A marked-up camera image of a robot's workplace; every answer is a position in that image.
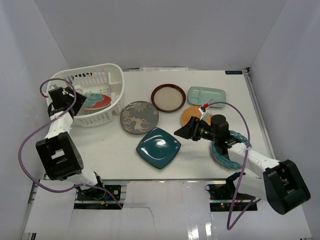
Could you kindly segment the red and teal floral plate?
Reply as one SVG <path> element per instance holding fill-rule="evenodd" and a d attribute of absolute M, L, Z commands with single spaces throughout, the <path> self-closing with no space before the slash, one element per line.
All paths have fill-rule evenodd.
<path fill-rule="evenodd" d="M 85 93 L 86 100 L 82 108 L 85 110 L 99 110 L 108 107 L 112 103 L 112 99 L 101 93 Z"/>

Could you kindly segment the grey reindeer plate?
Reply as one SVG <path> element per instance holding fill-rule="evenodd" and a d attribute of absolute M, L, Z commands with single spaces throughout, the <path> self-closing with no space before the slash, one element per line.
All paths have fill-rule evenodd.
<path fill-rule="evenodd" d="M 159 122 L 159 112 L 147 101 L 135 101 L 121 111 L 122 128 L 133 135 L 143 135 L 153 130 Z"/>

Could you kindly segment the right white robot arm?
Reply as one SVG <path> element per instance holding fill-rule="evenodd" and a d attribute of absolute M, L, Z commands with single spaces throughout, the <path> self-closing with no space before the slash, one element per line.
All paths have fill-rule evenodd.
<path fill-rule="evenodd" d="M 284 215 L 311 198 L 311 193 L 297 167 L 287 159 L 279 161 L 252 150 L 246 143 L 236 138 L 229 129 L 223 115 L 211 117 L 211 123 L 191 117 L 188 123 L 176 130 L 174 135 L 199 141 L 211 141 L 217 153 L 215 158 L 224 157 L 229 163 L 236 162 L 256 176 L 240 175 L 236 172 L 226 178 L 225 184 L 214 190 L 215 194 L 236 200 L 243 194 L 265 200 L 273 210 Z"/>

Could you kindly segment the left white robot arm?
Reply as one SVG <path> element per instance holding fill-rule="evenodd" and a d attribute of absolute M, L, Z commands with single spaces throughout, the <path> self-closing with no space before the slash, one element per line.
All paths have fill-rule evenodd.
<path fill-rule="evenodd" d="M 80 111 L 86 97 L 74 93 L 70 87 L 58 87 L 48 92 L 50 123 L 47 135 L 35 144 L 48 178 L 52 181 L 69 181 L 86 196 L 99 200 L 105 196 L 106 187 L 94 171 L 84 170 L 84 162 L 76 148 L 70 130 L 74 116 Z"/>

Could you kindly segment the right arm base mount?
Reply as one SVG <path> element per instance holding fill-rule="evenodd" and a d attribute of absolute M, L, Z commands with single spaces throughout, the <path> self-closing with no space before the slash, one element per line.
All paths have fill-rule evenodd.
<path fill-rule="evenodd" d="M 225 182 L 216 182 L 205 186 L 205 190 L 209 193 L 211 212 L 228 212 L 230 210 L 236 189 L 235 180 L 237 180 L 239 176 L 240 172 L 236 172 L 229 176 Z M 238 191 L 233 211 L 241 212 L 251 199 L 256 200 L 253 196 Z"/>

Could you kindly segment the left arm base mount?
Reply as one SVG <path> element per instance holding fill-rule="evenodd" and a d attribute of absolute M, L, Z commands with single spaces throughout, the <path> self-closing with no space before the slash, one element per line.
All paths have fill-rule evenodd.
<path fill-rule="evenodd" d="M 73 208 L 75 210 L 121 210 L 124 205 L 122 186 L 120 184 L 107 184 L 104 186 L 109 191 L 97 191 L 97 196 L 85 194 L 78 190 Z"/>

